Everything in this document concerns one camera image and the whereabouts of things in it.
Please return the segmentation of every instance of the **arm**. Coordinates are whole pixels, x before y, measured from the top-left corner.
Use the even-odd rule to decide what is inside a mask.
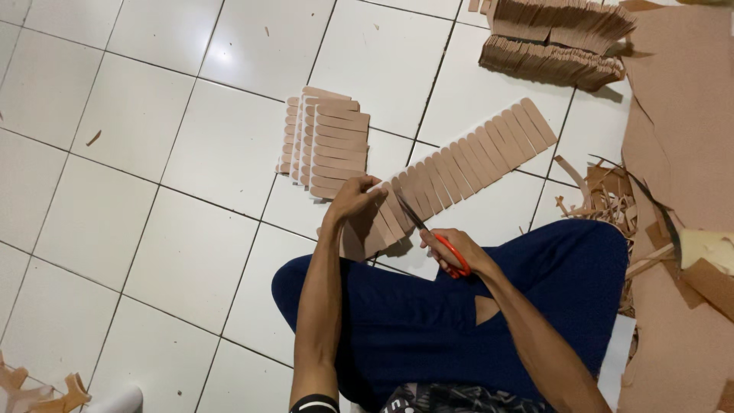
[[[482,279],[502,311],[520,360],[533,383],[559,412],[610,412],[604,398],[575,351],[525,296],[505,277],[502,269],[469,236],[456,229],[434,229],[467,260]],[[428,231],[421,232],[421,247],[429,245],[441,267],[459,266],[454,255]]]
[[[298,305],[290,407],[312,394],[339,400],[334,368],[341,333],[339,240],[347,218],[385,197],[385,190],[364,193],[378,182],[379,179],[373,176],[347,181],[321,223],[321,234]]]

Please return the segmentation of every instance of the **scissors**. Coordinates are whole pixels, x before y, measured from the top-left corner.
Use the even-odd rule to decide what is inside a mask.
[[[423,224],[423,221],[418,217],[418,214],[413,211],[413,208],[408,205],[408,203],[405,201],[405,198],[403,198],[403,195],[401,193],[396,194],[398,196],[398,202],[400,203],[400,206],[403,207],[405,212],[407,213],[408,218],[415,224],[416,227],[418,227],[418,230],[425,229],[428,231],[428,228],[426,228],[426,225]],[[439,243],[444,244],[449,251],[459,260],[459,262],[462,265],[462,268],[455,267],[449,263],[448,269],[446,272],[453,278],[458,279],[460,276],[468,276],[471,274],[471,267],[469,267],[469,264],[466,262],[466,259],[461,255],[459,250],[457,250],[446,238],[441,237],[439,234],[433,234],[434,237],[438,240]]]

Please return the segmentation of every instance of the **hand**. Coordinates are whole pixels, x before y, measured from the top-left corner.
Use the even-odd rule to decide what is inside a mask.
[[[450,229],[432,229],[430,232],[428,232],[425,229],[421,230],[421,248],[425,248],[427,246],[431,247],[431,255],[433,255],[433,258],[438,261],[438,264],[441,266],[441,268],[446,271],[448,268],[448,264],[453,265],[454,267],[461,268],[461,263],[459,263],[459,260],[455,257],[454,253],[452,253],[444,244],[440,243],[436,237],[433,236],[433,234],[439,234],[440,236],[446,238],[447,241],[449,241],[454,248],[456,248],[457,251],[464,257],[467,264],[469,264],[469,267],[471,267],[472,270],[478,270],[481,267],[486,266],[487,263],[491,262],[494,264],[494,261],[490,258],[490,256],[487,255],[487,253],[484,252],[482,247],[477,245],[464,231],[459,231],[458,229],[450,228]]]
[[[362,212],[370,203],[378,202],[388,196],[388,190],[379,188],[366,193],[381,181],[371,175],[350,178],[336,194],[324,216],[324,223],[343,223],[347,218]]]

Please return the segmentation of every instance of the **blue pants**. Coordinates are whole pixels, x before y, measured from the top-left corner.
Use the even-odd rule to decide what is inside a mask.
[[[606,352],[627,268],[627,245],[611,225],[562,220],[484,249],[596,376]],[[272,294],[295,331],[310,263],[302,256],[275,274]],[[374,412],[404,383],[478,384],[542,400],[499,312],[476,326],[474,296],[491,297],[476,276],[427,281],[341,260],[339,390]]]

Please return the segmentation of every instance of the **scissor handle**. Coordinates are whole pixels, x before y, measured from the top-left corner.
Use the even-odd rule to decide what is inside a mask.
[[[453,279],[458,279],[460,276],[468,276],[471,274],[471,267],[469,267],[469,264],[466,262],[466,259],[462,256],[462,254],[457,250],[446,238],[441,237],[439,234],[433,234],[434,237],[438,240],[439,243],[444,244],[449,251],[459,260],[461,263],[462,268],[455,267],[451,264],[448,264],[448,270],[446,271]]]

